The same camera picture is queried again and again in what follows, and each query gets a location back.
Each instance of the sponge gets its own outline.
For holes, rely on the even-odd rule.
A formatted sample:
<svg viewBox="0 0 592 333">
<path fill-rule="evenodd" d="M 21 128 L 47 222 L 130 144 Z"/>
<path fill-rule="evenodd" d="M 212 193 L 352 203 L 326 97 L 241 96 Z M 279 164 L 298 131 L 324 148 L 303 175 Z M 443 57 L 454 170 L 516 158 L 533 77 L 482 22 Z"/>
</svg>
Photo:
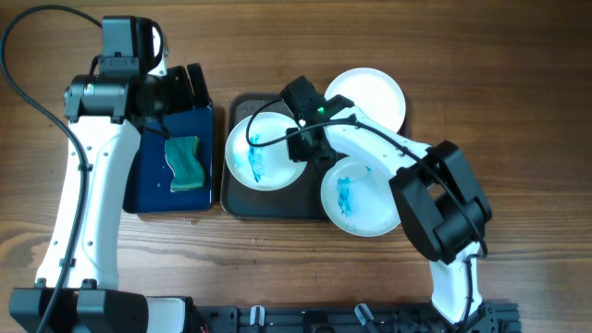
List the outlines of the sponge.
<svg viewBox="0 0 592 333">
<path fill-rule="evenodd" d="M 204 186 L 205 172 L 197 161 L 197 146 L 200 139 L 196 136 L 168 139 L 165 142 L 165 157 L 173 170 L 174 178 L 170 182 L 171 191 L 188 191 Z"/>
</svg>

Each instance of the blue stain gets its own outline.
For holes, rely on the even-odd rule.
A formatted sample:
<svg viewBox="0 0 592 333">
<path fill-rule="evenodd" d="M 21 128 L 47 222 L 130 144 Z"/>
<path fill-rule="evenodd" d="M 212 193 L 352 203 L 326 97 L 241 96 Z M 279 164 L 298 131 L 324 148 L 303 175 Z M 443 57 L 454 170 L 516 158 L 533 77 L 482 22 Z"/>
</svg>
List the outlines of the blue stain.
<svg viewBox="0 0 592 333">
<path fill-rule="evenodd" d="M 257 143 L 259 138 L 260 135 L 256 134 L 254 137 L 251 137 L 251 142 Z M 261 150 L 262 148 L 249 147 L 249 163 L 251 164 L 251 170 L 253 171 L 253 177 L 256 182 L 259 182 L 259 180 L 261 180 L 261 176 L 263 176 L 265 173 L 263 169 Z"/>
<path fill-rule="evenodd" d="M 346 217 L 352 214 L 352 194 L 350 191 L 350 184 L 352 181 L 349 177 L 345 179 L 337 179 L 337 191 L 339 194 L 338 204 L 341 208 L 341 213 Z"/>
</svg>

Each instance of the wood grain surface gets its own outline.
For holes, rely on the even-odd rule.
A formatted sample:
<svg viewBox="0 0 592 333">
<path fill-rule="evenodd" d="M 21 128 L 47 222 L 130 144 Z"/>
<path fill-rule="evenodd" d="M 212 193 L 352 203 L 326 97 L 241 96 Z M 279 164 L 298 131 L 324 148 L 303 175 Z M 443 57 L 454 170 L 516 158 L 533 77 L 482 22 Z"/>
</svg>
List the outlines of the wood grain surface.
<svg viewBox="0 0 592 333">
<path fill-rule="evenodd" d="M 3 2 L 0 28 L 37 3 Z M 524 332 L 592 330 L 589 1 L 84 3 L 96 18 L 156 20 L 170 66 L 202 64 L 220 142 L 239 93 L 278 92 L 300 75 L 323 91 L 350 68 L 387 72 L 409 99 L 412 137 L 461 146 L 490 200 L 490 256 L 478 265 L 484 297 L 518 302 Z M 96 27 L 46 12 L 18 25 L 6 57 L 22 88 L 63 117 L 64 89 L 100 50 Z M 0 89 L 4 333 L 21 331 L 8 297 L 32 286 L 43 260 L 67 139 L 4 80 Z M 364 239 L 330 223 L 239 221 L 215 204 L 195 214 L 124 214 L 118 247 L 122 290 L 199 305 L 428 302 L 432 291 L 426 260 L 400 228 Z"/>
</svg>

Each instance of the black tray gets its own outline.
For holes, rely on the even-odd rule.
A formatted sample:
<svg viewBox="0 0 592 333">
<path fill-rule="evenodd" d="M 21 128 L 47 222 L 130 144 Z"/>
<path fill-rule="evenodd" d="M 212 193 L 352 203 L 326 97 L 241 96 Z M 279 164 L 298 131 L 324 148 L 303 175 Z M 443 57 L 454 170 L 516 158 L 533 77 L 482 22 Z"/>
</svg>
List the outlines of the black tray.
<svg viewBox="0 0 592 333">
<path fill-rule="evenodd" d="M 228 117 L 228 135 L 243 119 L 252 115 L 261 105 L 278 99 L 277 94 L 244 93 L 232 101 Z M 283 103 L 275 103 L 266 109 L 292 117 Z M 407 133 L 407 118 L 400 135 Z M 222 171 L 220 202 L 222 208 L 241 219 L 314 219 L 328 220 L 321 204 L 321 182 L 333 165 L 315 166 L 308 163 L 304 172 L 289 186 L 277 191 L 255 191 L 236 180 L 226 162 Z"/>
</svg>

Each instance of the white paper plate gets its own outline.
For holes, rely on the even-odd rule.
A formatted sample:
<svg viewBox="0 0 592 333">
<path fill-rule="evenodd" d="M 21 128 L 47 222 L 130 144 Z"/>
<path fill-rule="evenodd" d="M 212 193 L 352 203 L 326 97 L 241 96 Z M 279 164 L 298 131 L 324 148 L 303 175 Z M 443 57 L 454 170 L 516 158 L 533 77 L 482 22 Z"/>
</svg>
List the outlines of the white paper plate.
<svg viewBox="0 0 592 333">
<path fill-rule="evenodd" d="M 351 99 L 376 123 L 397 132 L 405 120 L 405 97 L 389 75 L 372 68 L 350 69 L 336 77 L 325 98 L 340 94 Z"/>
<path fill-rule="evenodd" d="M 226 164 L 232 176 L 241 184 L 258 191 L 274 191 L 290 185 L 306 168 L 306 162 L 292 162 L 286 141 L 262 148 L 247 143 L 247 123 L 243 119 L 230 133 L 226 142 Z M 251 125 L 251 141 L 269 142 L 286 135 L 286 129 L 296 127 L 294 120 L 276 112 L 262 112 Z"/>
<path fill-rule="evenodd" d="M 321 203 L 333 223 L 356 236 L 379 236 L 401 222 L 389 180 L 353 157 L 339 160 L 325 174 Z"/>
</svg>

